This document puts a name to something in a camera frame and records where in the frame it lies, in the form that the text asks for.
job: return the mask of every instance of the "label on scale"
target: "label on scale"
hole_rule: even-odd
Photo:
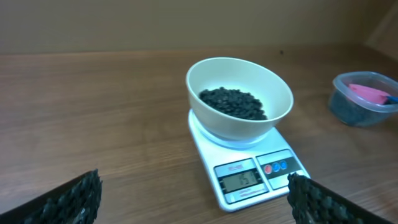
[[[289,174],[296,172],[299,175],[304,175],[300,165],[288,149],[257,156],[257,160],[274,190],[289,184],[287,179]]]
[[[268,192],[253,159],[214,168],[227,203],[235,203]]]

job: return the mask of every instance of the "pink object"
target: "pink object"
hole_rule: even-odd
[[[358,94],[360,97],[364,98],[365,100],[380,105],[384,104],[387,101],[387,96],[390,95],[385,91],[357,84],[349,84],[349,88],[353,90],[356,94]]]

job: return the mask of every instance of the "wooden surface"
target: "wooden surface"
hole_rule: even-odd
[[[279,74],[295,105],[277,127],[312,178],[398,221],[397,117],[351,128],[327,108],[339,73],[398,78],[398,63],[360,46],[0,56],[0,213],[98,168],[96,223],[293,223],[286,197],[218,208],[188,132],[184,80],[212,56]]]

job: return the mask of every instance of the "plastic container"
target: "plastic container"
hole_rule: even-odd
[[[333,84],[335,90],[329,100],[329,109],[347,125],[361,127],[374,125],[398,112],[398,104],[373,103],[349,88],[349,84],[359,84],[398,96],[398,83],[384,75],[376,72],[344,73],[338,75]]]

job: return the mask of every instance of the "blue button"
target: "blue button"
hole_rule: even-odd
[[[279,164],[276,163],[276,162],[273,163],[273,165],[272,165],[272,170],[273,170],[274,172],[278,172],[279,169],[280,169]]]
[[[285,161],[280,161],[279,165],[280,165],[281,169],[286,169],[287,168],[287,163]]]

